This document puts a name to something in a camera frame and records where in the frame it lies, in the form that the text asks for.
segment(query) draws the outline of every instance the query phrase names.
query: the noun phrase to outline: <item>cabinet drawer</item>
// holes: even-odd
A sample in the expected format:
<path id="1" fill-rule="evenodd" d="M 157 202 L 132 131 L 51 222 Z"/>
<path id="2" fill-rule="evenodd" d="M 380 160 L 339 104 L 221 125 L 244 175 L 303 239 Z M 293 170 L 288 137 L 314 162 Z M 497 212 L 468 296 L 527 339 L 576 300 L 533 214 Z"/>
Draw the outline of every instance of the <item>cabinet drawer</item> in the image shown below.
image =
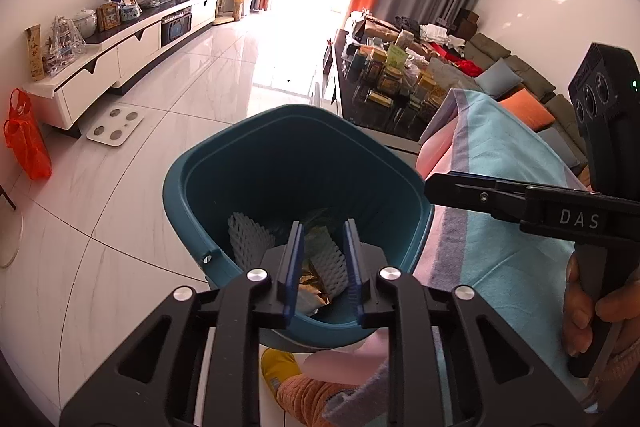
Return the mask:
<path id="1" fill-rule="evenodd" d="M 78 71 L 61 88 L 71 121 L 76 121 L 119 78 L 118 54 L 115 49 L 100 55 Z"/>
<path id="2" fill-rule="evenodd" d="M 137 73 L 148 62 L 147 57 L 160 49 L 160 23 L 156 23 L 117 45 L 120 76 Z"/>
<path id="3" fill-rule="evenodd" d="M 216 16 L 217 0 L 206 0 L 191 6 L 191 27 L 200 26 L 203 22 Z"/>

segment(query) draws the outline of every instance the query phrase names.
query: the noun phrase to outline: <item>red plastic bag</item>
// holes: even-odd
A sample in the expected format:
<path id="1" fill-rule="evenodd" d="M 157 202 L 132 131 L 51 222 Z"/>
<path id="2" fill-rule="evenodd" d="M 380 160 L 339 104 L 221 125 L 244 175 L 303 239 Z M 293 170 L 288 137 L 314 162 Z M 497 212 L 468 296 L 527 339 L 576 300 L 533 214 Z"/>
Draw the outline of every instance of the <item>red plastic bag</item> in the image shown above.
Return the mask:
<path id="1" fill-rule="evenodd" d="M 14 150 L 15 158 L 30 179 L 49 179 L 51 158 L 33 116 L 31 100 L 20 89 L 14 89 L 9 99 L 9 119 L 4 122 L 4 139 L 6 146 Z"/>

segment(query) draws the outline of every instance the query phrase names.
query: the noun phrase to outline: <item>tv cabinet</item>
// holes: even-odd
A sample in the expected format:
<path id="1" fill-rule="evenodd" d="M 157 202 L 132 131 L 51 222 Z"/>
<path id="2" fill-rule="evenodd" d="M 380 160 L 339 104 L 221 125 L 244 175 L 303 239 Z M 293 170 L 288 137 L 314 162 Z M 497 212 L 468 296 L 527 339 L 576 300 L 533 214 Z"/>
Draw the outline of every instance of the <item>tv cabinet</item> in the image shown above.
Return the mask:
<path id="1" fill-rule="evenodd" d="M 86 52 L 56 76 L 22 86 L 38 120 L 79 138 L 78 118 L 100 95 L 126 93 L 162 60 L 209 29 L 217 0 L 173 0 L 144 10 L 133 21 L 97 32 L 85 40 Z M 191 7 L 191 31 L 161 45 L 161 20 Z"/>

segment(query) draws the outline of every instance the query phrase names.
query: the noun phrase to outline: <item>camera lens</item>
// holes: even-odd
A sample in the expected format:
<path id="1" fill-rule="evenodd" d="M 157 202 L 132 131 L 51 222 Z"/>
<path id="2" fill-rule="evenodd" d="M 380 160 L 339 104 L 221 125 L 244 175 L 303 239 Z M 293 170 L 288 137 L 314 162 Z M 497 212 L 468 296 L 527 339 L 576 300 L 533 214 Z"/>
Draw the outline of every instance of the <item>camera lens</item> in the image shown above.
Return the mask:
<path id="1" fill-rule="evenodd" d="M 584 121 L 584 109 L 582 108 L 580 100 L 575 103 L 575 114 L 578 117 L 578 121 L 582 123 Z"/>
<path id="2" fill-rule="evenodd" d="M 607 100 L 609 100 L 609 86 L 607 86 L 607 79 L 602 73 L 596 74 L 596 89 L 602 103 L 607 103 Z"/>
<path id="3" fill-rule="evenodd" d="M 587 108 L 587 113 L 591 118 L 596 116 L 596 98 L 593 96 L 591 87 L 587 86 L 584 90 L 584 103 Z"/>

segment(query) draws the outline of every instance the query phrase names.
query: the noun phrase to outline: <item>orange pants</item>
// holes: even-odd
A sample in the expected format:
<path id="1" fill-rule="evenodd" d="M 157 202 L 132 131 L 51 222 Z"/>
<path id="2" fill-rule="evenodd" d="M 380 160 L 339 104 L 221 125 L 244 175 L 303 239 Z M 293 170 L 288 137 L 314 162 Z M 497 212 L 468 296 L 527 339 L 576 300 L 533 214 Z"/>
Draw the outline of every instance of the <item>orange pants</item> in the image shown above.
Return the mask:
<path id="1" fill-rule="evenodd" d="M 321 382 L 305 375 L 296 375 L 285 380 L 278 388 L 276 401 L 286 412 L 306 427 L 333 427 L 322 418 L 324 404 L 333 395 L 353 385 Z"/>

